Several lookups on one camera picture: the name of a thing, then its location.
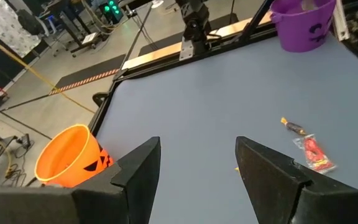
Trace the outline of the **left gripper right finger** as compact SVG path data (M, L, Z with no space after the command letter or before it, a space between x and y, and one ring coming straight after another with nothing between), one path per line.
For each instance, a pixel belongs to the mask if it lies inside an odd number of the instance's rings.
M358 223L358 189L244 136L235 155L259 223Z

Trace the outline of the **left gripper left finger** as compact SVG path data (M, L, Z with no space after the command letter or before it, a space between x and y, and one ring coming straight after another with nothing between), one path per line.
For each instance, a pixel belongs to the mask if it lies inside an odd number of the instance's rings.
M160 160L155 136L74 188L0 186L0 223L148 223Z

